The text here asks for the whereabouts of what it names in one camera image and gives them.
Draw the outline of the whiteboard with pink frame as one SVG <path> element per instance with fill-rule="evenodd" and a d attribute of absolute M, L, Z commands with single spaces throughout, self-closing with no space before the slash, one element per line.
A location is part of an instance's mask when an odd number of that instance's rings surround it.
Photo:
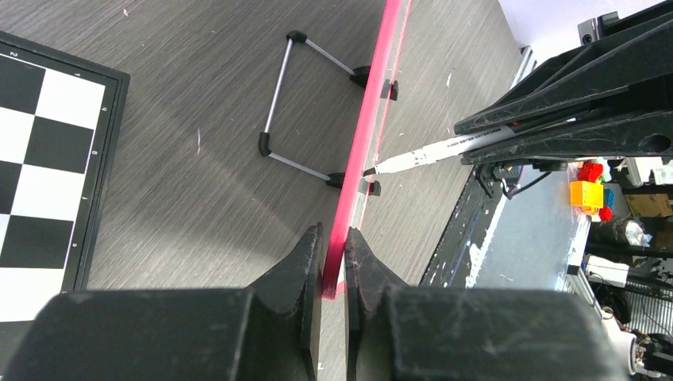
<path fill-rule="evenodd" d="M 367 198 L 375 188 L 372 175 L 363 173 L 378 158 L 387 109 L 397 93 L 398 59 L 410 13 L 410 1 L 387 1 L 344 181 L 329 238 L 322 272 L 322 297 L 335 299 L 344 290 L 344 248 L 351 228 L 362 224 Z"/>

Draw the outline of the black white marker pen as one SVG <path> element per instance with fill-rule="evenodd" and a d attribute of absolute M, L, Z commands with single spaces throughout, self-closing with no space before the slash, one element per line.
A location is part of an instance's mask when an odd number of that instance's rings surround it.
<path fill-rule="evenodd" d="M 480 133 L 452 137 L 388 158 L 374 167 L 365 170 L 363 176 L 397 173 L 414 167 L 434 164 L 437 161 L 453 156 L 460 156 L 465 152 L 483 148 L 487 145 L 510 139 L 516 135 L 510 127 L 501 125 Z"/>

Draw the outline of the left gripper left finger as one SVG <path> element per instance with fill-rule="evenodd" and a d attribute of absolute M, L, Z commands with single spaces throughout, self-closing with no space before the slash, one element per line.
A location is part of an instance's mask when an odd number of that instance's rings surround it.
<path fill-rule="evenodd" d="M 59 294 L 5 380 L 314 380 L 321 224 L 243 288 Z"/>

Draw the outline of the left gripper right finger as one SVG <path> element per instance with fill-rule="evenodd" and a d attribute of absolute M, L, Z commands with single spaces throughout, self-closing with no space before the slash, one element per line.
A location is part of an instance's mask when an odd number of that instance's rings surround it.
<path fill-rule="evenodd" d="M 412 287 L 350 229 L 350 380 L 625 380 L 597 314 L 555 291 Z"/>

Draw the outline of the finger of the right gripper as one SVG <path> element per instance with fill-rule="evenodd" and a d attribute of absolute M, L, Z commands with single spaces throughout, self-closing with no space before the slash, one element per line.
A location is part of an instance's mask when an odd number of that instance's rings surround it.
<path fill-rule="evenodd" d="M 619 32 L 540 65 L 489 108 L 454 124 L 475 133 L 625 92 L 672 73 L 672 16 Z"/>
<path fill-rule="evenodd" d="M 574 161 L 604 157 L 672 155 L 672 110 L 610 117 L 521 130 L 514 137 L 463 155 L 463 164 Z"/>

